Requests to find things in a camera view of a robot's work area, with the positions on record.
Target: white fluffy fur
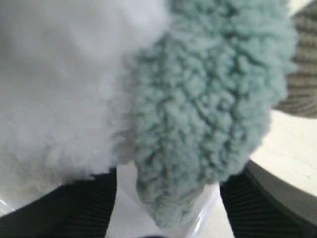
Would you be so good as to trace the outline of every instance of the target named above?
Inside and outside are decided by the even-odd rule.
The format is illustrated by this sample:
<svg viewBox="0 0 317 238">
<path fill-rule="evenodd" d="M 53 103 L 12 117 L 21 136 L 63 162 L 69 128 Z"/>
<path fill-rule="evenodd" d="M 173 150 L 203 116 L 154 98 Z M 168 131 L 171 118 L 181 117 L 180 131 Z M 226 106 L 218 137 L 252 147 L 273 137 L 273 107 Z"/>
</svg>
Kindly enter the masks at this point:
<svg viewBox="0 0 317 238">
<path fill-rule="evenodd" d="M 0 180 L 49 189 L 133 156 L 122 57 L 166 30 L 165 0 L 5 0 Z"/>
</svg>

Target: teal fleece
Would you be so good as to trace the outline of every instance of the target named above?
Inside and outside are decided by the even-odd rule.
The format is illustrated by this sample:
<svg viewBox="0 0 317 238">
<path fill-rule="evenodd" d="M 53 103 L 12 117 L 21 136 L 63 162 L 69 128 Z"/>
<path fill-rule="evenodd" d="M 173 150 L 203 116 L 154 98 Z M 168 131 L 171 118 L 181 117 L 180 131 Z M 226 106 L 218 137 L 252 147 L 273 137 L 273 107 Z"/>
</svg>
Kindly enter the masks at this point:
<svg viewBox="0 0 317 238">
<path fill-rule="evenodd" d="M 187 221 L 206 184 L 239 173 L 287 95 L 297 34 L 286 0 L 172 0 L 142 54 L 137 190 L 161 228 Z"/>
</svg>

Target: teal fuzzy fabric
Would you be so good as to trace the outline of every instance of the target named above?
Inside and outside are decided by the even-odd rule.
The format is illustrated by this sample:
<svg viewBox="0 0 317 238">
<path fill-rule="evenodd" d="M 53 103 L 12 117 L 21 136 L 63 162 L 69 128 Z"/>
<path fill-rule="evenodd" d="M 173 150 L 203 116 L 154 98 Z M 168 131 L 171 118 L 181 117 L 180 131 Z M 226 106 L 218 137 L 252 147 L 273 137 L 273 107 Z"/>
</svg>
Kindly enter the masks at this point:
<svg viewBox="0 0 317 238">
<path fill-rule="evenodd" d="M 206 184 L 239 173 L 287 95 L 297 35 L 285 0 L 172 0 L 142 55 L 137 189 L 158 226 L 186 221 Z"/>
</svg>

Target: white plush toy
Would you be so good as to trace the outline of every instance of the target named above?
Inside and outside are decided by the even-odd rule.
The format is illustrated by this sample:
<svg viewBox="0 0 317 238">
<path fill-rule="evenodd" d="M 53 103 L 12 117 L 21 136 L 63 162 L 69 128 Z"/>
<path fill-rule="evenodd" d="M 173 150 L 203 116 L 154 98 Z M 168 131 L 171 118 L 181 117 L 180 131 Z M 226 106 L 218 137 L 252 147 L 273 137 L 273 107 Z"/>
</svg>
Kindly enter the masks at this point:
<svg viewBox="0 0 317 238">
<path fill-rule="evenodd" d="M 168 24 L 165 0 L 1 1 L 1 186 L 45 192 L 133 158 L 122 61 Z"/>
</svg>

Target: plush ear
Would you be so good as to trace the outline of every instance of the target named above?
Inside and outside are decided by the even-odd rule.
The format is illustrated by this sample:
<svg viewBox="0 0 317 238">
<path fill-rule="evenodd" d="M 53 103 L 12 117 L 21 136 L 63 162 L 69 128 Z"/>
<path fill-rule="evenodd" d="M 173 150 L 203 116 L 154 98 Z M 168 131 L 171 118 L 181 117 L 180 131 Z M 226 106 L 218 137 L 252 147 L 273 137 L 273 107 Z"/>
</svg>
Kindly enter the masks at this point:
<svg viewBox="0 0 317 238">
<path fill-rule="evenodd" d="M 297 39 L 284 0 L 174 3 L 173 28 L 143 55 L 136 100 L 137 188 L 160 227 L 242 170 L 286 97 Z"/>
</svg>

